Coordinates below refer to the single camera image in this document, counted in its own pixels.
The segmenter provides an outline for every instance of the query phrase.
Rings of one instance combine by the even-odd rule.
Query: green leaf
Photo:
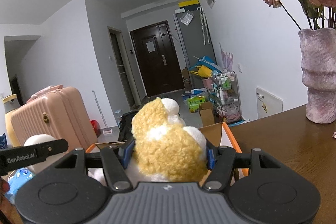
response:
[[[302,5],[303,12],[306,16],[308,16],[309,18],[322,17],[322,9],[323,9],[322,6],[317,7],[313,4],[311,4],[309,0],[300,0],[300,2],[301,2],[301,5]]]

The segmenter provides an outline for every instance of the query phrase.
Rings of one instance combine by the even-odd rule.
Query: yellow bag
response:
[[[190,73],[194,75],[198,75],[201,78],[210,78],[211,77],[211,72],[212,70],[209,69],[208,67],[202,65],[202,66],[197,66],[198,71],[190,71]]]

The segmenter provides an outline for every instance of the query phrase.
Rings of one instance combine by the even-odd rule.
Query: hand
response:
[[[9,184],[4,179],[1,179],[1,204],[0,204],[0,210],[6,215],[6,217],[13,223],[13,221],[10,218],[12,205],[9,202],[7,198],[4,197],[4,194],[9,191]]]

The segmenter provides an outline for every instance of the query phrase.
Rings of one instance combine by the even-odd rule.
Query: pink textured vase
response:
[[[336,30],[300,30],[302,82],[308,87],[307,118],[336,120]]]

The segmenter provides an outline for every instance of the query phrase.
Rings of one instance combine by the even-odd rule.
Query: gray refrigerator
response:
[[[194,56],[202,58],[203,56],[207,55],[216,62],[211,39],[209,39],[210,44],[208,44],[208,37],[206,30],[204,30],[205,31],[205,45],[204,45],[200,11],[199,10],[191,11],[194,17],[188,26],[181,22],[181,18],[183,18],[186,13],[174,14],[174,21],[177,29],[177,34],[179,36],[182,45],[182,50],[185,62],[187,64],[187,68],[189,69],[198,62],[198,60]],[[202,80],[197,76],[193,76],[192,74],[190,74],[190,81],[194,89],[204,87]]]

